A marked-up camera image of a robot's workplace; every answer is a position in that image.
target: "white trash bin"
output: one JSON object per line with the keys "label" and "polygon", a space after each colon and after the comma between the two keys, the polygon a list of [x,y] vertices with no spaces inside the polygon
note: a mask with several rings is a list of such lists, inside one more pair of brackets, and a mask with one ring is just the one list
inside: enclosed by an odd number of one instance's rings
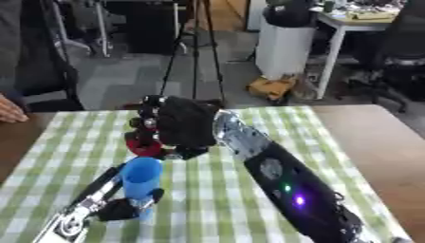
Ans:
{"label": "white trash bin", "polygon": [[304,72],[315,28],[281,28],[262,17],[255,63],[268,80]]}

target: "robotic arm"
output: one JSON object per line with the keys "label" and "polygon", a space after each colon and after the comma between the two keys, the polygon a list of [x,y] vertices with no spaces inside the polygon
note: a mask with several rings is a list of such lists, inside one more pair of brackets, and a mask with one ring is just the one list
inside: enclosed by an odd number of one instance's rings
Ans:
{"label": "robotic arm", "polygon": [[129,219],[156,204],[162,198],[162,189],[155,189],[152,199],[143,205],[127,198],[109,200],[122,187],[119,173],[123,165],[109,168],[88,185],[69,206],[47,222],[32,242],[82,243],[93,216],[100,221]]}
{"label": "robotic arm", "polygon": [[[130,149],[160,158],[176,154],[190,158],[217,142],[224,144],[244,161],[250,175],[299,233],[316,243],[370,242],[362,239],[362,223],[342,205],[341,194],[280,144],[220,108],[217,102],[145,97],[138,122],[132,125],[136,130],[127,134],[127,139],[133,139]],[[176,150],[167,152],[162,143]]]}

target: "tripod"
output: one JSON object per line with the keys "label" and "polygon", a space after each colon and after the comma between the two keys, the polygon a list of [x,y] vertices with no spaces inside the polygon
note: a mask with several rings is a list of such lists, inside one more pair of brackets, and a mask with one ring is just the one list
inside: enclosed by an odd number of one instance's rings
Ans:
{"label": "tripod", "polygon": [[[193,0],[194,2],[191,2],[190,4],[194,5],[194,34],[192,35],[194,46],[193,46],[193,59],[194,59],[194,70],[193,70],[193,85],[192,85],[192,98],[196,99],[196,87],[197,87],[197,77],[198,77],[198,65],[199,65],[199,43],[198,43],[198,34],[199,34],[199,8],[201,5],[201,1],[203,2],[205,14],[207,16],[207,23],[208,23],[208,32],[210,35],[210,42],[212,46],[212,54],[213,54],[213,61],[215,65],[215,73],[217,76],[218,86],[220,89],[220,95],[222,102],[225,101],[224,91],[223,91],[223,75],[220,71],[220,66],[218,63],[218,55],[217,55],[217,43],[215,42],[214,32],[213,32],[213,21],[211,18],[211,3],[210,0]],[[173,68],[173,63],[176,57],[176,51],[178,48],[178,45],[181,41],[181,38],[183,36],[184,27],[188,23],[189,18],[180,25],[180,29],[178,31],[178,36],[175,39],[174,46],[173,46],[173,53],[170,59],[170,62],[168,63],[167,70],[165,71],[165,75],[162,78],[162,88],[160,90],[160,95],[163,95],[165,86],[168,83],[168,79],[171,73],[171,70]]]}

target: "green led light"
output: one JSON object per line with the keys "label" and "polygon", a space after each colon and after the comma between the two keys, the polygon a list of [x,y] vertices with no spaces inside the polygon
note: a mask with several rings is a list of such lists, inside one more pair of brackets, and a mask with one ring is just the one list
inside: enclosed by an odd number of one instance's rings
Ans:
{"label": "green led light", "polygon": [[285,192],[289,193],[291,188],[290,186],[286,185],[284,189],[285,189]]}

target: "red object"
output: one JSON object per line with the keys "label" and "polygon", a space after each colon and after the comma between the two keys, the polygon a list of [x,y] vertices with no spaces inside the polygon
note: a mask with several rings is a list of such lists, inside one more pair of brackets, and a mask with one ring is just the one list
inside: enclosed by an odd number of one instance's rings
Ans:
{"label": "red object", "polygon": [[133,154],[141,157],[154,157],[159,154],[162,147],[162,144],[156,140],[149,147],[139,147],[137,140],[126,140],[125,144]]}

